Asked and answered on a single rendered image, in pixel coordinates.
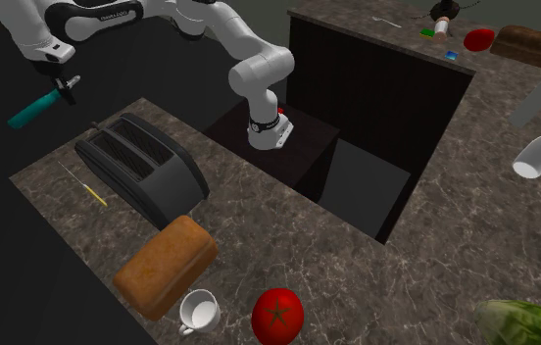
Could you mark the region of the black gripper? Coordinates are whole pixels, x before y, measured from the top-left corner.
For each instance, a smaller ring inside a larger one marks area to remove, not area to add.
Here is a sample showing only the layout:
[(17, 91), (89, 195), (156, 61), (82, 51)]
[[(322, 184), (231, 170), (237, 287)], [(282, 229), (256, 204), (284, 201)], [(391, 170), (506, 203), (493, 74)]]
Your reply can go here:
[(69, 105), (76, 104), (72, 91), (67, 88), (67, 80), (64, 77), (62, 64), (47, 61), (32, 61), (31, 64), (38, 73), (49, 77), (58, 89), (62, 89), (61, 95)]

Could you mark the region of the teal handled knife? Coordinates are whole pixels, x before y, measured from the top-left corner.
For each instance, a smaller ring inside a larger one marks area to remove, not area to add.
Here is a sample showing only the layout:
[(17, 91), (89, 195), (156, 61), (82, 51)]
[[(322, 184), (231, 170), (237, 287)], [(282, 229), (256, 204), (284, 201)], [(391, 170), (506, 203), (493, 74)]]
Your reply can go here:
[[(81, 77), (79, 75), (75, 75), (70, 80), (67, 81), (67, 88), (70, 90), (73, 89), (73, 87), (81, 80)], [(58, 100), (64, 99), (61, 95), (61, 90), (58, 89), (56, 86), (55, 88), (47, 93), (46, 95), (38, 98), (34, 102), (30, 103), (28, 106), (26, 106), (24, 109), (19, 111), (16, 115), (12, 116), (8, 121), (7, 124), (9, 127), (18, 129), (22, 128), (29, 122), (31, 122), (34, 118), (39, 116), (42, 112), (49, 109), (53, 104), (55, 104)]]

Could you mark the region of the black toaster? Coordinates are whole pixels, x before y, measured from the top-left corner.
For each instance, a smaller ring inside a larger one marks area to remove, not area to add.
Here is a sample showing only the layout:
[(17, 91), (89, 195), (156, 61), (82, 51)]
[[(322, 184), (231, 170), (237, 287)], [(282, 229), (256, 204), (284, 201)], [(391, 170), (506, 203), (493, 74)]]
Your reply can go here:
[(134, 114), (98, 126), (74, 149), (99, 179), (158, 229), (209, 197), (208, 183), (191, 155)]

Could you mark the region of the orange brown bread loaf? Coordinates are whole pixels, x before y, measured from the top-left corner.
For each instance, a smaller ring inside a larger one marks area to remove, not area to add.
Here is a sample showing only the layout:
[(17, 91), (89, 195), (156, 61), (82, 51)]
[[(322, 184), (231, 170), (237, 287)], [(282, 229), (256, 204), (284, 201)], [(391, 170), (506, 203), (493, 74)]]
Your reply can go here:
[(141, 316), (156, 321), (205, 271), (218, 252), (207, 230), (190, 217), (180, 216), (117, 272), (113, 284)]

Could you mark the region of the dark robot stand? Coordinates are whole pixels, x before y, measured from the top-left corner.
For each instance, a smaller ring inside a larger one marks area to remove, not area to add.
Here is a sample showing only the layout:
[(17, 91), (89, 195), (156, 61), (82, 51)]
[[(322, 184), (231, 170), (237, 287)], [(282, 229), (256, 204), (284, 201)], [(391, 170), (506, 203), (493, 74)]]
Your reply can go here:
[(294, 124), (282, 148), (257, 150), (248, 143), (249, 109), (240, 102), (204, 131), (242, 159), (275, 177), (314, 202), (324, 190), (339, 129), (281, 103), (279, 107)]

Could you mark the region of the white cup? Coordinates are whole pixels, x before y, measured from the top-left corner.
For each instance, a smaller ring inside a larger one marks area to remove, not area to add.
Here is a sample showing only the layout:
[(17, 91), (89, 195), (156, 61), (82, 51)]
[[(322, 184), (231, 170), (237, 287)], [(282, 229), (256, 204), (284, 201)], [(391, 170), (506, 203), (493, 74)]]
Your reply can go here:
[(213, 331), (221, 319), (221, 308), (216, 297), (206, 289), (188, 293), (179, 307), (181, 325), (178, 334)]

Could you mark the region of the large red tomato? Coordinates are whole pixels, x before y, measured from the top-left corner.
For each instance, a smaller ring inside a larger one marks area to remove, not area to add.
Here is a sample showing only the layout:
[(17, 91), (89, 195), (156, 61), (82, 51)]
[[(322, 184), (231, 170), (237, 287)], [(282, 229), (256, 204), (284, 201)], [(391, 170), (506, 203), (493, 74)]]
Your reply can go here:
[(289, 345), (304, 324), (302, 303), (290, 289), (269, 289), (257, 300), (251, 324), (262, 345)]

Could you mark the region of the white cylinder shaker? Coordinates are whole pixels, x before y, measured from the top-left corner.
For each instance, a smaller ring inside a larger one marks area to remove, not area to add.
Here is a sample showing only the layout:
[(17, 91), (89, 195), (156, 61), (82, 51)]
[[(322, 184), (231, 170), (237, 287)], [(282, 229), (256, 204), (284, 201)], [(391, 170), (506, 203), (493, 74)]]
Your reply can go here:
[(448, 37), (448, 27), (450, 19), (448, 17), (440, 17), (436, 20), (434, 34), (432, 39), (436, 43), (444, 42)]

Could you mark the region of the black round object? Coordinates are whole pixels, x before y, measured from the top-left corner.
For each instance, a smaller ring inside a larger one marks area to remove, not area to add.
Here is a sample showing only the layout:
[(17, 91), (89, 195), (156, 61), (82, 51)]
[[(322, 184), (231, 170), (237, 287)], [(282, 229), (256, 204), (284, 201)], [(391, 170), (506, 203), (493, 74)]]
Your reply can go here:
[(424, 18), (431, 18), (433, 21), (437, 21), (441, 17), (447, 17), (449, 20), (454, 19), (460, 12), (460, 10), (468, 9), (478, 5), (482, 0), (475, 0), (473, 3), (462, 6), (455, 0), (440, 0), (424, 15), (412, 17), (412, 20), (419, 20)]

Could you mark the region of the small red tomato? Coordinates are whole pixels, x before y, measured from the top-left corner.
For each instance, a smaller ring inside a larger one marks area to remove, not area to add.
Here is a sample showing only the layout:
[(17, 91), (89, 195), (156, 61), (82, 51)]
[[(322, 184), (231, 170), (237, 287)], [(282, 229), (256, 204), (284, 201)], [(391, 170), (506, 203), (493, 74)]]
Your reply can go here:
[(493, 30), (480, 28), (470, 31), (465, 36), (463, 44), (468, 51), (479, 52), (489, 49), (494, 39), (495, 32)]

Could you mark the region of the dark brown bread loaf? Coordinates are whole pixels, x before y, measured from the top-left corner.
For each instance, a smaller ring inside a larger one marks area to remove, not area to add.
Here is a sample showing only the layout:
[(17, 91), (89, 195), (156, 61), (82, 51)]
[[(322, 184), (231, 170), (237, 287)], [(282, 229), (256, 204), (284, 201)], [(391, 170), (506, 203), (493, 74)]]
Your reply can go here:
[(491, 54), (541, 68), (541, 31), (506, 25), (492, 43)]

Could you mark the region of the grey paper roll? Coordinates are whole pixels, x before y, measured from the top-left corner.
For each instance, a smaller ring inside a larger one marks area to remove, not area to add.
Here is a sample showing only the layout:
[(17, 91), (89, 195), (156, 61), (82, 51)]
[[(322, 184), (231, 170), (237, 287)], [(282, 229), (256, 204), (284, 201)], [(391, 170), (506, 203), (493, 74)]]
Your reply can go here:
[(518, 105), (509, 116), (509, 122), (517, 127), (522, 127), (532, 120), (541, 110), (541, 81)]

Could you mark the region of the green lettuce head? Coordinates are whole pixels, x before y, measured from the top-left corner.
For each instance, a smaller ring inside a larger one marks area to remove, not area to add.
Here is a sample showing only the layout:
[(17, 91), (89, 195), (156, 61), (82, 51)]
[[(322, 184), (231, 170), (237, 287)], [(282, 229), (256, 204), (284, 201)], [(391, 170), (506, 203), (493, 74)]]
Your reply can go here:
[(541, 307), (519, 300), (480, 302), (474, 321), (488, 345), (541, 345)]

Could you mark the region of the yellow handled thin skewer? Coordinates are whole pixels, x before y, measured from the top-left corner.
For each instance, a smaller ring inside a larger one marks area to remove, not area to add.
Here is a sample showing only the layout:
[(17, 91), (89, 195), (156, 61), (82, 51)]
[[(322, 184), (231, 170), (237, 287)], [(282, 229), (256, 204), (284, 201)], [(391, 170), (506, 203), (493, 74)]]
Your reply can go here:
[(57, 161), (58, 164), (72, 177), (74, 178), (77, 183), (79, 183), (84, 189), (87, 190), (87, 192), (92, 195), (98, 202), (101, 203), (104, 207), (108, 207), (107, 202), (101, 198), (90, 186), (88, 186), (86, 183), (82, 182), (76, 175), (74, 175), (65, 165), (63, 165), (60, 161)]

